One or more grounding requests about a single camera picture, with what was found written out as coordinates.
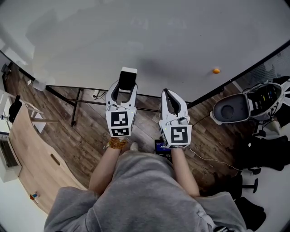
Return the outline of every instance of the white tabletop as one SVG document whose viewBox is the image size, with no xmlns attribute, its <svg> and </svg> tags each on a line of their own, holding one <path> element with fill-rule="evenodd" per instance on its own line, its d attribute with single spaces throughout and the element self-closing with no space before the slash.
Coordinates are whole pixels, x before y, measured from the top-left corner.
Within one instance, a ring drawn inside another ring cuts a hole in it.
<svg viewBox="0 0 290 232">
<path fill-rule="evenodd" d="M 138 93 L 193 101 L 290 39 L 284 0 L 6 0 L 0 49 L 48 85 L 108 89 L 123 66 Z M 219 68 L 220 74 L 212 70 Z"/>
</svg>

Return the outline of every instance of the wooden floor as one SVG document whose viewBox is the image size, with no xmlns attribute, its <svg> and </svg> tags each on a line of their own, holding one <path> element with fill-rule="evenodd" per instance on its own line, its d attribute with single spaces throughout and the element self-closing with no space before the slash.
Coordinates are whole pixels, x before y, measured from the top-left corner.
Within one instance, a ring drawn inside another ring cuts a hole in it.
<svg viewBox="0 0 290 232">
<path fill-rule="evenodd" d="M 13 95 L 21 95 L 22 100 L 44 111 L 45 118 L 59 120 L 58 124 L 47 124 L 40 136 L 66 161 L 74 176 L 88 187 L 90 176 L 104 153 L 103 146 L 110 139 L 105 119 L 105 106 L 79 103 L 75 117 L 77 124 L 71 127 L 73 107 L 48 91 L 41 92 L 34 89 L 32 85 L 28 86 L 27 81 L 28 78 L 13 66 L 10 77 L 5 81 L 7 91 Z M 54 87 L 54 89 L 67 98 L 75 98 L 77 95 L 75 88 Z M 207 116 L 221 98 L 237 92 L 234 85 L 230 84 L 222 93 L 189 109 L 190 123 L 194 124 Z M 84 100 L 93 101 L 92 93 L 93 90 L 83 90 L 80 96 Z M 160 99 L 138 96 L 136 106 L 158 109 Z M 158 113 L 138 111 L 132 136 L 128 137 L 127 149 L 136 141 L 141 151 L 152 153 L 155 149 L 154 140 L 160 137 L 158 121 Z M 206 117 L 192 129 L 191 149 L 206 159 L 232 164 L 232 156 L 226 148 L 233 148 L 235 132 L 246 136 L 252 133 L 252 128 L 247 123 L 218 126 L 210 117 Z M 194 156 L 188 148 L 185 153 L 192 173 L 202 190 L 207 190 L 214 184 L 214 172 L 217 172 L 220 177 L 227 174 L 233 176 L 237 173 L 225 164 L 204 161 Z"/>
</svg>

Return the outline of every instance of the metal table frame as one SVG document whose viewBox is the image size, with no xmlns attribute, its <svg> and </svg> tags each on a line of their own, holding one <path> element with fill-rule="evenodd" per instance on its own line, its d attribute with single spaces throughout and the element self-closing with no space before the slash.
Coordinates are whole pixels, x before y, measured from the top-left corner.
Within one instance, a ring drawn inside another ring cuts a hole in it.
<svg viewBox="0 0 290 232">
<path fill-rule="evenodd" d="M 227 81 L 226 83 L 224 83 L 223 85 L 215 88 L 214 90 L 212 90 L 211 92 L 203 95 L 202 97 L 198 98 L 197 100 L 193 101 L 193 102 L 187 102 L 187 108 L 192 108 L 193 106 L 213 97 L 214 95 L 217 95 L 219 93 L 221 93 L 224 90 L 224 87 L 230 83 L 232 83 L 233 81 L 237 80 L 238 78 L 244 76 L 245 74 L 247 74 L 248 72 L 252 71 L 253 69 L 255 69 L 256 67 L 258 67 L 259 65 L 263 64 L 265 61 L 269 60 L 270 58 L 272 58 L 273 56 L 277 55 L 279 52 L 283 51 L 285 48 L 287 48 L 288 46 L 290 46 L 290 40 L 288 40 L 285 44 L 283 44 L 281 47 L 279 47 L 278 49 L 276 49 L 274 52 L 272 52 L 271 54 L 269 54 L 268 56 L 266 56 L 264 59 L 262 59 L 261 61 L 259 61 L 258 63 L 254 64 L 253 66 L 251 66 L 250 68 L 248 68 L 247 70 L 243 71 L 242 73 L 240 73 L 239 75 L 235 76 L 234 78 L 232 78 L 231 80 Z M 33 76 L 31 76 L 29 73 L 27 73 L 25 70 L 23 70 L 22 68 L 19 67 L 19 71 L 21 73 L 23 73 L 25 76 L 27 76 L 29 79 L 31 79 L 32 81 L 35 80 L 35 78 Z M 99 90 L 99 91 L 107 91 L 105 89 L 95 89 L 95 88 L 82 88 L 82 87 L 70 87 L 70 86 L 55 86 L 55 87 L 68 87 L 68 88 L 78 88 L 77 91 L 77 97 L 75 99 L 69 99 L 66 98 L 65 96 L 61 95 L 60 93 L 58 93 L 57 91 L 55 91 L 54 89 L 52 89 L 51 87 L 53 86 L 46 86 L 46 90 L 51 92 L 53 95 L 55 95 L 56 97 L 58 97 L 59 99 L 65 101 L 66 103 L 70 104 L 71 106 L 73 106 L 73 113 L 72 113 L 72 120 L 71 120 L 71 126 L 74 126 L 76 124 L 76 121 L 74 120 L 75 118 L 75 114 L 76 114 L 76 109 L 77 109 L 77 103 L 78 102 L 82 102 L 82 103 L 88 103 L 88 104 L 95 104 L 95 105 L 103 105 L 105 106 L 106 104 L 103 102 L 96 102 L 96 101 L 85 101 L 85 100 L 80 100 L 79 95 L 81 90 L 83 89 L 91 89 L 91 90 Z M 155 97 L 155 98 L 161 98 L 161 97 L 156 97 L 156 96 L 149 96 L 149 95 L 144 95 L 144 94 L 137 94 L 139 96 L 146 96 L 146 97 Z M 151 112 L 158 112 L 161 113 L 160 110 L 155 110 L 155 109 L 147 109 L 147 108 L 140 108 L 140 107 L 136 107 L 137 110 L 142 110 L 142 111 L 151 111 Z"/>
</svg>

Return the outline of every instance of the bracelet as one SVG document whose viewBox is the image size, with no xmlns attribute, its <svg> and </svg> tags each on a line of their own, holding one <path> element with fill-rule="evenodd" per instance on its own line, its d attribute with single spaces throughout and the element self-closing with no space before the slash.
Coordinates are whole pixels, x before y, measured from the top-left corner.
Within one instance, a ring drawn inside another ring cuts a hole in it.
<svg viewBox="0 0 290 232">
<path fill-rule="evenodd" d="M 126 146 L 127 140 L 120 140 L 119 138 L 111 138 L 106 147 L 111 147 L 113 149 L 122 149 Z"/>
</svg>

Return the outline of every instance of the ping pong ball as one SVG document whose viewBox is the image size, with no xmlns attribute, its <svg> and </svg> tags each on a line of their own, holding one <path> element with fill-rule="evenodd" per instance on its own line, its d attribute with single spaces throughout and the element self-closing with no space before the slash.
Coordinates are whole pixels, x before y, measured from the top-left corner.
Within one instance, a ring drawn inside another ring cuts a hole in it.
<svg viewBox="0 0 290 232">
<path fill-rule="evenodd" d="M 213 73 L 214 73 L 214 74 L 219 74 L 220 72 L 221 72 L 221 70 L 218 69 L 218 68 L 215 68 L 215 69 L 213 70 Z"/>
</svg>

